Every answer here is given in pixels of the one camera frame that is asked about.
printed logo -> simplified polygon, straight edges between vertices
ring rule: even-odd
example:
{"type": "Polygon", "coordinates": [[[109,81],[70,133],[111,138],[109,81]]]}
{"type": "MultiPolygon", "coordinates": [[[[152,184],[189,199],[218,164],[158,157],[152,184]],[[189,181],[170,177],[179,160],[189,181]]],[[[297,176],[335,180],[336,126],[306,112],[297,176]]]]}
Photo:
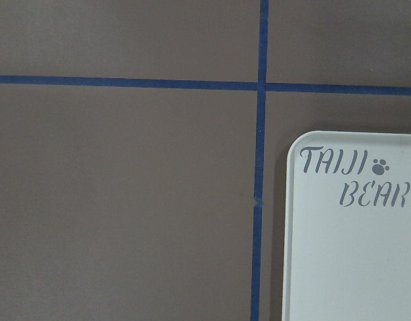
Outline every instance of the printed logo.
{"type": "Polygon", "coordinates": [[[375,163],[375,165],[373,165],[372,170],[373,170],[373,173],[375,173],[376,175],[383,175],[385,171],[390,170],[389,166],[385,166],[386,160],[384,159],[379,160],[379,164],[378,164],[378,160],[374,159],[373,163],[375,163]]]}
{"type": "MultiPolygon", "coordinates": [[[[360,175],[368,163],[367,150],[346,152],[343,149],[337,151],[332,148],[324,149],[324,146],[306,146],[300,150],[300,156],[305,159],[304,173],[354,177],[354,180],[344,183],[341,187],[339,204],[343,207],[351,205],[404,207],[406,205],[406,197],[411,187],[409,182],[381,182],[377,180],[378,177],[372,181],[361,180],[360,175]]],[[[390,170],[386,159],[373,158],[370,163],[368,168],[379,177],[383,177],[390,170]]]]}

blue painter's tape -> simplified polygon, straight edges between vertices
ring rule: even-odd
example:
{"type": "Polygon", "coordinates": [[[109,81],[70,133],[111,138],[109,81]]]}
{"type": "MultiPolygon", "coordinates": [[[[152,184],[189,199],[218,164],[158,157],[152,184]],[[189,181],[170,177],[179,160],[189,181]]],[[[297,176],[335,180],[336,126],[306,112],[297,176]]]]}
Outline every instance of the blue painter's tape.
{"type": "Polygon", "coordinates": [[[253,214],[253,258],[251,262],[251,314],[250,321],[259,321],[260,272],[261,272],[261,226],[263,197],[263,164],[265,160],[266,119],[266,72],[269,0],[260,1],[259,67],[257,72],[256,153],[254,175],[254,198],[257,204],[253,214]]]}
{"type": "Polygon", "coordinates": [[[268,83],[270,92],[317,92],[326,94],[361,94],[361,95],[394,95],[411,96],[411,87],[387,86],[349,86],[325,84],[285,84],[268,83]]]}
{"type": "Polygon", "coordinates": [[[254,206],[253,214],[253,273],[251,275],[251,321],[258,321],[260,307],[261,223],[262,205],[254,206]]]}
{"type": "Polygon", "coordinates": [[[208,90],[257,90],[255,82],[212,82],[198,80],[153,80],[130,78],[88,78],[49,76],[0,76],[0,84],[99,86],[135,88],[178,88],[208,90]]]}

gray surface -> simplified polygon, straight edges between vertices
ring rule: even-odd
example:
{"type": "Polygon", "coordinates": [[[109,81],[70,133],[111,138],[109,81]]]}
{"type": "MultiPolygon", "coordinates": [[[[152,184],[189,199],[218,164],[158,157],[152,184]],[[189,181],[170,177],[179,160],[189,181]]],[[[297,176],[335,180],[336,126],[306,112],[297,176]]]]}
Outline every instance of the gray surface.
{"type": "Polygon", "coordinates": [[[269,82],[411,86],[411,0],[270,0],[269,82]]]}
{"type": "MultiPolygon", "coordinates": [[[[311,130],[411,133],[411,97],[268,93],[266,117],[262,297],[270,297],[270,320],[278,321],[289,147],[311,130]]],[[[261,312],[269,320],[266,303],[261,312]]]]}
{"type": "Polygon", "coordinates": [[[0,321],[248,320],[255,93],[0,85],[0,321]]]}
{"type": "Polygon", "coordinates": [[[0,0],[0,74],[257,80],[259,2],[0,0]]]}

white plastic tray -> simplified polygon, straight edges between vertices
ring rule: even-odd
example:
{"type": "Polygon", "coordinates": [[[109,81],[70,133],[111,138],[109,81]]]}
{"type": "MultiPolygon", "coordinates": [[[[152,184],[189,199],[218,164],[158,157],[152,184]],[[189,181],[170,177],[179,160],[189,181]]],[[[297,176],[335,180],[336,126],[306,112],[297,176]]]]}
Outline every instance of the white plastic tray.
{"type": "Polygon", "coordinates": [[[283,321],[410,321],[411,135],[299,137],[284,260],[283,321]]]}

paw print logo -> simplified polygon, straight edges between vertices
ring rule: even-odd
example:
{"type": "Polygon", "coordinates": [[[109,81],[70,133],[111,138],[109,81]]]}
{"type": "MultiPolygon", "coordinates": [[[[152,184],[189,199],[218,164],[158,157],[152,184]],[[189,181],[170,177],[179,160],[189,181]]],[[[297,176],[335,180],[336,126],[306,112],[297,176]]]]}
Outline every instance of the paw print logo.
{"type": "Polygon", "coordinates": [[[372,167],[372,170],[373,170],[373,173],[375,173],[376,175],[383,175],[386,171],[390,170],[389,166],[385,166],[386,160],[384,159],[379,160],[379,162],[377,159],[374,159],[373,163],[374,165],[372,167]]]}

